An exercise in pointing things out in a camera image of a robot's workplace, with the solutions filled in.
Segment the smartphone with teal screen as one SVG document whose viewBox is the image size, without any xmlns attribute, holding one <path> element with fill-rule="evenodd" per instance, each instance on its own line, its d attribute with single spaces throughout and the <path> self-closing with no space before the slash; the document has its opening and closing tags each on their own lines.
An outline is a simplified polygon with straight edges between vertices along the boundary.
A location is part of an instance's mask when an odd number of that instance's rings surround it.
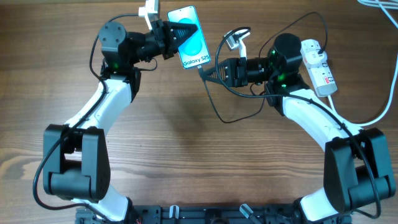
<svg viewBox="0 0 398 224">
<path fill-rule="evenodd" d="M 170 22 L 195 24 L 198 29 L 178 48 L 183 68 L 189 69 L 211 62 L 210 52 L 195 7 L 187 6 L 169 11 L 167 17 Z"/>
</svg>

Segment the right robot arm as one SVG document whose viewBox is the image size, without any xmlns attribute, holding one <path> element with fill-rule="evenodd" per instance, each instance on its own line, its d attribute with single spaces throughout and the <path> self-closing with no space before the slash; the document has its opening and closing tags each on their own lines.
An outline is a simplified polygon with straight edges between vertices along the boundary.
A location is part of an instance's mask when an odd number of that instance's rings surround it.
<svg viewBox="0 0 398 224">
<path fill-rule="evenodd" d="M 322 103 L 299 72 L 302 60 L 300 39 L 284 33 L 265 58 L 228 58 L 199 74 L 229 91 L 263 83 L 268 104 L 319 144 L 325 155 L 323 186 L 297 200 L 300 213 L 291 222 L 334 223 L 366 205 L 380 205 L 397 187 L 385 135 L 350 123 Z"/>
</svg>

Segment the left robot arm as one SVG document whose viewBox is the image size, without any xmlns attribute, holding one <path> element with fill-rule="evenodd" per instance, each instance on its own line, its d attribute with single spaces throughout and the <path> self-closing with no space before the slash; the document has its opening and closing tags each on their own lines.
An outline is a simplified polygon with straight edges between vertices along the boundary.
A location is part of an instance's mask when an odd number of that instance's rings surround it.
<svg viewBox="0 0 398 224">
<path fill-rule="evenodd" d="M 35 173 L 33 193 L 43 186 L 67 208 L 84 207 L 94 222 L 137 223 L 131 199 L 110 184 L 106 135 L 135 99 L 141 84 L 139 62 L 173 57 L 199 26 L 156 20 L 150 32 L 129 32 L 116 18 L 99 30 L 103 63 L 96 74 L 98 89 L 86 105 L 64 124 L 44 131 L 43 158 Z"/>
</svg>

